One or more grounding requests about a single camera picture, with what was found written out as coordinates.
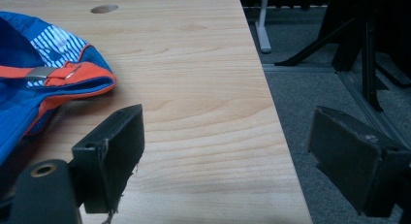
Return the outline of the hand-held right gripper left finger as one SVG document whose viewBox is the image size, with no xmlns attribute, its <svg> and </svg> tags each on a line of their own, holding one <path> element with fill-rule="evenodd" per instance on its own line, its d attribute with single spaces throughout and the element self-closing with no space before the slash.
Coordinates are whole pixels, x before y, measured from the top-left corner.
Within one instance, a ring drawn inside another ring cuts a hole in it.
<svg viewBox="0 0 411 224">
<path fill-rule="evenodd" d="M 143 151 L 141 105 L 113 112 L 73 146 L 72 179 L 78 203 L 86 212 L 117 211 Z"/>
</svg>

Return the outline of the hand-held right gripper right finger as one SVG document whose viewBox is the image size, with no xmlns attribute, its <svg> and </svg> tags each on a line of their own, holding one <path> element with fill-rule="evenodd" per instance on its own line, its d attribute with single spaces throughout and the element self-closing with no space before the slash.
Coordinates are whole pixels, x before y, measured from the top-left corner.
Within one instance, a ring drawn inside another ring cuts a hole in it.
<svg viewBox="0 0 411 224">
<path fill-rule="evenodd" d="M 357 213 L 411 217 L 411 149 L 338 110 L 317 107 L 307 150 Z"/>
</svg>

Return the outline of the blue and orange garment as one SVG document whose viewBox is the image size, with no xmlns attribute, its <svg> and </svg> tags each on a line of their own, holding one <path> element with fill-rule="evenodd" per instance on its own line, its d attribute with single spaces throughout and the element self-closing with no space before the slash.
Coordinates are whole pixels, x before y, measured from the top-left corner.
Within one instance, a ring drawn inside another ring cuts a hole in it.
<svg viewBox="0 0 411 224">
<path fill-rule="evenodd" d="M 0 165 L 59 106 L 115 85 L 110 66 L 84 39 L 38 17 L 0 11 Z"/>
</svg>

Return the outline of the black metal stand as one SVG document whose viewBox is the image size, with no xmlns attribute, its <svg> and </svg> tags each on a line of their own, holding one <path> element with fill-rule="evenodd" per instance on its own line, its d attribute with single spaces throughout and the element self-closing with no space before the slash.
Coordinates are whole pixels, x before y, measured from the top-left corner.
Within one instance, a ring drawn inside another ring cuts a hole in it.
<svg viewBox="0 0 411 224">
<path fill-rule="evenodd" d="M 350 71 L 362 59 L 362 94 L 380 112 L 376 73 L 382 67 L 376 53 L 388 54 L 411 79 L 411 0 L 330 0 L 317 40 L 279 64 L 295 66 L 329 43 L 338 44 L 332 60 L 338 72 Z"/>
</svg>

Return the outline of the grey metal table leg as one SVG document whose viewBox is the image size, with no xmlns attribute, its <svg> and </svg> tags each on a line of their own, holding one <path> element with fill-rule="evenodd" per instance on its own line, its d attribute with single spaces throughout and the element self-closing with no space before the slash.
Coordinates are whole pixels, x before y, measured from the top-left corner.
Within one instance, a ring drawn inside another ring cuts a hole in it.
<svg viewBox="0 0 411 224">
<path fill-rule="evenodd" d="M 255 21 L 257 37 L 259 41 L 260 51 L 262 53 L 271 53 L 271 45 L 269 36 L 266 30 L 266 16 L 269 0 L 261 0 L 259 18 Z"/>
</svg>

